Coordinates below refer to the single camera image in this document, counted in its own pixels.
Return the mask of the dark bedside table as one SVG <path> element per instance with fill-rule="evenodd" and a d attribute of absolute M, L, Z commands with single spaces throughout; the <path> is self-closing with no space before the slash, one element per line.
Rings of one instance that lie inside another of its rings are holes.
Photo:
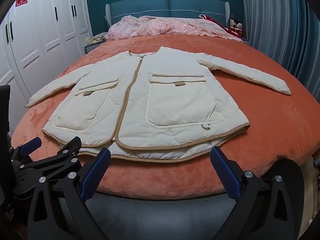
<path fill-rule="evenodd" d="M 107 37 L 107 32 L 97 34 L 94 37 L 97 37 L 97 36 L 104 36 L 106 38 Z M 102 43 L 104 43 L 104 42 L 97 43 L 97 44 L 89 44 L 89 45 L 86 44 L 85 45 L 85 54 L 88 54 L 90 51 L 93 51 L 95 48 L 100 46 Z"/>

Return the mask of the blue upholstered headboard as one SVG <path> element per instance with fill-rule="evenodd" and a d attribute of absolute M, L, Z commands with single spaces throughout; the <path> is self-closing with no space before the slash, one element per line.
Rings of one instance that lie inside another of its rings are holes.
<path fill-rule="evenodd" d="M 110 27 L 124 16 L 198 18 L 206 15 L 226 27 L 230 5 L 219 0 L 122 0 L 105 5 L 105 20 Z"/>

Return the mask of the white wardrobe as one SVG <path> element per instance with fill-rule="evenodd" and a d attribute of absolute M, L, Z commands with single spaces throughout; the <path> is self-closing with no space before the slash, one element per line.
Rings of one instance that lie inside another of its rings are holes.
<path fill-rule="evenodd" d="M 92 36 L 87 0 L 13 2 L 1 23 L 1 85 L 10 85 L 9 134 L 30 97 L 85 54 Z"/>

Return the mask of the cream quilted jacket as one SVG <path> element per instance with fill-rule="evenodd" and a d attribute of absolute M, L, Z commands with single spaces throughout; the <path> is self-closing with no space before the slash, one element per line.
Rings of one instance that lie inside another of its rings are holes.
<path fill-rule="evenodd" d="M 108 147 L 116 158 L 180 162 L 209 152 L 250 126 L 214 70 L 291 94 L 285 81 L 258 69 L 161 47 L 154 53 L 125 51 L 80 67 L 41 88 L 28 106 L 69 88 L 44 134 L 61 145 L 79 137 L 85 154 Z"/>

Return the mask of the red plush doll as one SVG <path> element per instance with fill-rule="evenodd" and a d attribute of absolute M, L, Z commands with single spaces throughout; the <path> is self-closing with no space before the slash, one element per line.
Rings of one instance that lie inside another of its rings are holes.
<path fill-rule="evenodd" d="M 229 18 L 229 31 L 239 37 L 242 38 L 242 32 L 243 32 L 243 24 L 237 20 L 234 19 L 234 15 L 230 14 L 230 18 Z"/>

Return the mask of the blue-grey curtain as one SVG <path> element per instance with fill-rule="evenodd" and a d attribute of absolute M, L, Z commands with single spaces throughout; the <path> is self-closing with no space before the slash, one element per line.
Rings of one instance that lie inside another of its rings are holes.
<path fill-rule="evenodd" d="M 306 0 L 243 0 L 244 34 L 319 99 L 319 19 Z"/>

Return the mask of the yellowish items on nightstand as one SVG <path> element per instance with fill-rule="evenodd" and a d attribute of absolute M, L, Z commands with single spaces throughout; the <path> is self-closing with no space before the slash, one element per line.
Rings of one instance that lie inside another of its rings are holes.
<path fill-rule="evenodd" d="M 104 36 L 97 36 L 97 37 L 88 37 L 86 38 L 86 44 L 97 44 L 97 43 L 101 43 L 101 42 L 105 42 L 106 38 Z"/>

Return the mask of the pink floral quilt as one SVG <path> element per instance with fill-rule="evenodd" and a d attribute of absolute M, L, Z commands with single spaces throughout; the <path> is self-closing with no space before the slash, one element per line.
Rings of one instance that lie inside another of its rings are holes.
<path fill-rule="evenodd" d="M 204 18 L 174 18 L 128 15 L 113 24 L 105 37 L 107 40 L 123 40 L 130 37 L 158 36 L 163 34 L 184 34 L 195 36 L 219 37 L 227 40 L 242 41 L 232 31 L 214 21 Z"/>

